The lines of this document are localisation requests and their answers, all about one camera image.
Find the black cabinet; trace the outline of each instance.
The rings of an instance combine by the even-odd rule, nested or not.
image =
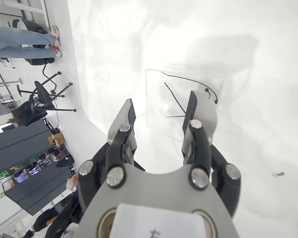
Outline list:
[[[0,133],[0,174],[4,171],[10,175],[14,173],[14,177],[7,178],[9,180],[3,185],[5,195],[31,215],[61,194],[66,189],[66,179],[72,176],[69,167],[56,167],[58,158],[48,158],[54,151],[49,136],[50,129],[42,120]],[[60,160],[68,154],[65,147],[60,152]],[[40,158],[42,153],[49,154],[46,156],[49,162],[42,163],[45,159]],[[18,166],[30,169],[20,170],[21,175],[15,177],[17,173],[11,168]]]

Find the person's hand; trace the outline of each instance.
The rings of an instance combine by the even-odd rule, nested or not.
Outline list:
[[[78,185],[78,175],[74,174],[71,178],[67,178],[67,181],[69,181],[70,179],[72,179],[72,183],[74,184],[74,186],[77,187],[77,185]]]

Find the silver bolt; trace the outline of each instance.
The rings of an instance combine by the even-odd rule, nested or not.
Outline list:
[[[117,166],[109,171],[109,173],[107,174],[106,182],[109,186],[117,186],[121,183],[123,177],[124,170],[121,167]]]
[[[191,126],[195,129],[200,129],[202,127],[202,123],[197,119],[192,120],[190,123]]]
[[[109,143],[109,145],[113,143],[115,136],[116,136],[116,133],[111,133],[110,135],[108,135],[107,142]]]
[[[194,168],[191,172],[193,183],[199,188],[206,188],[209,183],[208,175],[200,168]]]
[[[130,129],[130,124],[128,123],[123,123],[120,127],[119,130],[123,133],[128,132]]]
[[[78,173],[82,176],[88,175],[93,169],[94,163],[91,160],[85,161],[78,170]]]
[[[226,165],[226,173],[227,175],[233,179],[233,180],[238,180],[241,178],[241,172],[239,169],[237,169],[237,167],[233,164],[227,164]]]

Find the white sneaker with red accents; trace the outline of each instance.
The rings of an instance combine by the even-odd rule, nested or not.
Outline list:
[[[61,43],[60,43],[60,33],[59,33],[57,27],[54,26],[54,25],[51,25],[50,36],[54,39],[54,42],[55,42],[55,45],[56,46],[61,46]]]
[[[58,49],[57,46],[55,46],[55,45],[51,45],[51,48],[54,50],[54,52],[55,52],[55,56],[56,56],[56,57],[62,57],[62,53],[61,53],[61,51]]]

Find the black cable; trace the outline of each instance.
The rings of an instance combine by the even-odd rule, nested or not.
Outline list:
[[[209,99],[211,98],[211,94],[208,88],[205,88],[205,91],[209,94]]]
[[[167,116],[166,118],[171,118],[171,117],[185,117],[185,115],[178,115],[178,116]]]
[[[46,75],[45,75],[45,73],[44,73],[44,70],[45,70],[45,68],[46,68],[46,65],[47,65],[47,63],[44,65],[44,67],[43,67],[43,70],[42,70],[42,74],[46,77],[46,78],[48,78],[49,79],[49,77],[47,77]],[[52,83],[54,83],[54,89],[53,89],[53,91],[55,91],[55,89],[56,89],[56,83],[55,82],[53,82],[52,80],[50,80]]]
[[[56,99],[54,100],[54,103],[55,103],[55,107],[57,109],[57,103],[56,103]],[[58,114],[57,114],[57,111],[56,111],[56,117],[57,117],[57,127],[60,125],[60,120],[58,119]]]
[[[69,220],[70,220],[70,218],[71,218],[71,216],[72,216],[72,213],[74,212],[74,210],[76,209],[76,206],[77,206],[78,204],[79,204],[79,201],[77,202],[77,204],[75,205],[75,207],[74,207],[73,211],[71,212],[69,218],[67,219],[66,224],[65,224],[65,227],[64,227],[64,231],[63,231],[63,232],[65,232],[65,230],[66,230],[66,225],[67,225],[67,223],[69,222]]]
[[[169,91],[172,93],[173,98],[177,101],[178,105],[180,106],[180,108],[182,109],[182,111],[184,112],[184,114],[186,113],[185,110],[182,108],[181,104],[178,102],[178,100],[175,98],[172,90],[169,88],[169,86],[165,83],[165,85],[168,87]]]
[[[215,100],[214,102],[217,104],[218,99],[217,99],[217,95],[216,95],[216,93],[215,93],[211,88],[209,88],[207,85],[205,85],[205,84],[203,84],[203,83],[200,83],[200,82],[198,82],[198,81],[189,79],[189,78],[184,78],[184,77],[181,77],[181,76],[175,76],[175,75],[169,75],[169,74],[166,74],[166,73],[164,73],[164,72],[162,72],[162,73],[163,73],[164,75],[166,75],[166,76],[177,77],[177,78],[181,78],[181,79],[189,80],[189,81],[196,82],[196,83],[198,83],[198,84],[201,84],[201,85],[207,87],[209,90],[211,90],[211,91],[214,93],[215,98],[216,98],[216,100]]]

